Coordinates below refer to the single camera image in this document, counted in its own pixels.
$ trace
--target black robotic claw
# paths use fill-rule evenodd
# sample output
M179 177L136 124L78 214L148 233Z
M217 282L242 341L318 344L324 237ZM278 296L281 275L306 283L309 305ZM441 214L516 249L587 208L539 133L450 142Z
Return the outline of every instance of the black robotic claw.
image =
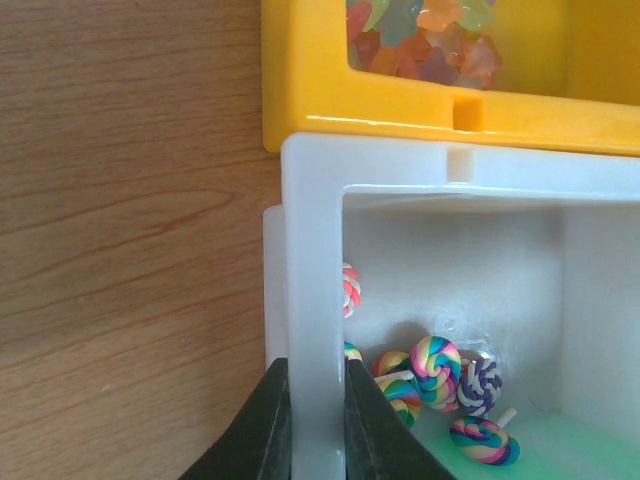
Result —
M279 358L220 439L180 480L286 480L291 472L287 359ZM346 364L348 480L454 477L405 428L358 360Z

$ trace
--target wooden surface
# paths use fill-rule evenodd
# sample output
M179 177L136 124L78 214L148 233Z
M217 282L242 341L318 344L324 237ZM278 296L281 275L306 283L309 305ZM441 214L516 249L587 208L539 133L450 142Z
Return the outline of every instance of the wooden surface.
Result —
M262 375L259 23L0 1L0 479L175 479Z

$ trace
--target miniature lollipop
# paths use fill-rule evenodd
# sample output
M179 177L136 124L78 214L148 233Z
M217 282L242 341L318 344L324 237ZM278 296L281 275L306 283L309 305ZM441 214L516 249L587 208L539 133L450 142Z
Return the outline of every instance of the miniature lollipop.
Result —
M480 417L493 408L500 397L502 379L496 362L489 358L470 362L462 369L458 385L458 406L467 415Z
M418 391L411 383L397 378L376 378L376 382L407 428L411 428L420 415L422 401Z
M442 413L458 408L456 388L460 381L460 354L446 338L423 338L411 350L409 369L422 402Z
M373 364L371 375L380 377L389 373L401 372L409 369L409 354L404 352L387 352L378 357Z
M353 343L344 342L344 356L349 360L362 361L362 354Z
M342 285L344 294L342 297L342 313L344 318L349 318L353 310L360 304L360 278L351 265L342 264Z
M520 444L503 430L516 414L510 408L493 423L478 417L459 418L449 434L456 447L467 457L487 465L510 465L520 456Z

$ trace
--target yellow plastic frame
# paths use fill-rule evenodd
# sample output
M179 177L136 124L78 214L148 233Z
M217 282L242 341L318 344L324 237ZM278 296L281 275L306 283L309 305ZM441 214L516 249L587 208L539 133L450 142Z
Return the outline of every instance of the yellow plastic frame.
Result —
M627 24L640 25L640 9L632 10ZM610 16L612 28L625 18ZM640 41L634 30L627 32L630 45ZM272 152L304 131L640 155L637 106L476 91L351 69L344 0L262 0L262 42L263 135ZM636 95L627 92L640 85L627 83L625 95Z

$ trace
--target green base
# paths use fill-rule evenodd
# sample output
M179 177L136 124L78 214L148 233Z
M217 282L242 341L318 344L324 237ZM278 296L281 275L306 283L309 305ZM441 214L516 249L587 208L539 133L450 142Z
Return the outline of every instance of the green base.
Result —
M563 415L516 419L507 431L522 448L518 461L507 467L465 457L448 433L420 440L460 480L640 478L640 448Z

